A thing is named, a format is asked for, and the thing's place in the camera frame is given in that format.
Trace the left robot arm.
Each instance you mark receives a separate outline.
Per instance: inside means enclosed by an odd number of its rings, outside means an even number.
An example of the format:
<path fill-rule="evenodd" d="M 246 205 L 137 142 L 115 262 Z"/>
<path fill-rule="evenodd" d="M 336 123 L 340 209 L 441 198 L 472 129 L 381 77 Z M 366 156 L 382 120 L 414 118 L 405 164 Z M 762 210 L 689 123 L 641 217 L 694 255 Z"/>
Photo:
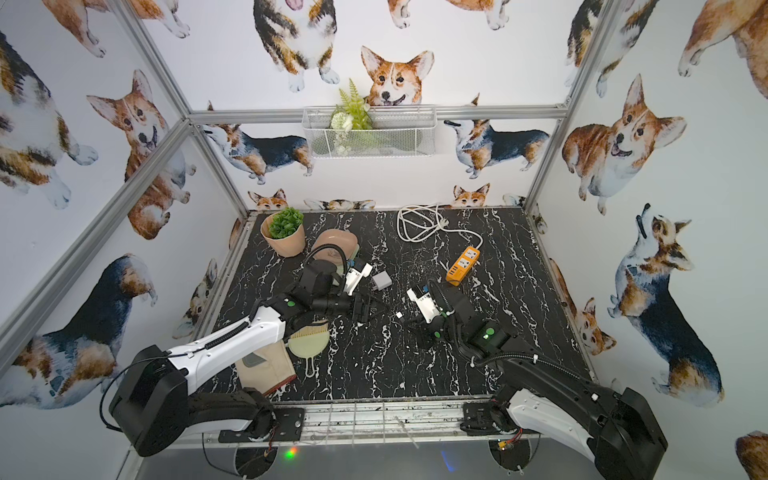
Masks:
<path fill-rule="evenodd" d="M 253 439 L 270 437 L 278 418 L 264 394 L 249 387 L 230 394 L 203 392 L 201 386 L 317 317 L 367 323 L 387 311 L 376 296 L 349 292 L 330 262 L 308 263 L 287 291 L 257 301 L 243 319 L 166 351 L 155 345 L 141 350 L 123 369 L 108 412 L 141 457 L 165 450 L 185 434 L 232 431 Z"/>

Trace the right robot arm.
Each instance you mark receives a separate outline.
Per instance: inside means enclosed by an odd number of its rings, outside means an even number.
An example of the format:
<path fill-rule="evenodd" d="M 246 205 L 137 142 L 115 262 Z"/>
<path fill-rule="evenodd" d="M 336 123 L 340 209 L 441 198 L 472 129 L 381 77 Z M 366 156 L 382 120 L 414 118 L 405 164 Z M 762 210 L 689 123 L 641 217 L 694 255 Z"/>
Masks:
<path fill-rule="evenodd" d="M 652 479 L 668 442 L 647 400 L 633 389 L 601 386 L 543 355 L 482 315 L 456 287 L 434 281 L 407 296 L 419 331 L 451 345 L 471 367 L 500 374 L 499 390 L 467 404 L 460 425 L 470 436 L 535 431 L 591 460 L 605 479 Z"/>

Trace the white USB charger block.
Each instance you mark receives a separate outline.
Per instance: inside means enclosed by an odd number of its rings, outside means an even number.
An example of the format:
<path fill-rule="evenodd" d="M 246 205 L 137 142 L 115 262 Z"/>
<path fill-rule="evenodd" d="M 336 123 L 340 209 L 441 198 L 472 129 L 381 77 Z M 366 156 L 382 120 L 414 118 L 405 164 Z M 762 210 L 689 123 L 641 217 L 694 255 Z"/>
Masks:
<path fill-rule="evenodd" d="M 377 273 L 372 277 L 374 288 L 377 291 L 382 291 L 393 284 L 390 275 L 386 271 Z"/>

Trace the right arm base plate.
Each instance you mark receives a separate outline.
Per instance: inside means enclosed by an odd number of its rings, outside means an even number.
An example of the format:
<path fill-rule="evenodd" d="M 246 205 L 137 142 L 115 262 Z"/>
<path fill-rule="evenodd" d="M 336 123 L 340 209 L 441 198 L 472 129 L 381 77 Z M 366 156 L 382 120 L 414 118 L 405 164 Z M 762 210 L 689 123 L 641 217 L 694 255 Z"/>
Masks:
<path fill-rule="evenodd" d="M 520 427 L 509 413 L 493 401 L 464 403 L 462 412 L 459 428 L 469 436 L 538 435 L 535 430 Z"/>

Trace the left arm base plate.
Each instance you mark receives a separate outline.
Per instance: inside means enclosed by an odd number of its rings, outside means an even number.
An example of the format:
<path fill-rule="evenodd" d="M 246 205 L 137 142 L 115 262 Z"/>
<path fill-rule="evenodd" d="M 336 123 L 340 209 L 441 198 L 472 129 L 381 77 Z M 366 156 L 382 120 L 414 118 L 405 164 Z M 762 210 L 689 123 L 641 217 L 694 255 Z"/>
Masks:
<path fill-rule="evenodd" d="M 222 430 L 219 443 L 295 442 L 303 431 L 306 410 L 298 407 L 280 407 L 271 412 L 260 412 L 257 419 L 244 430 Z"/>

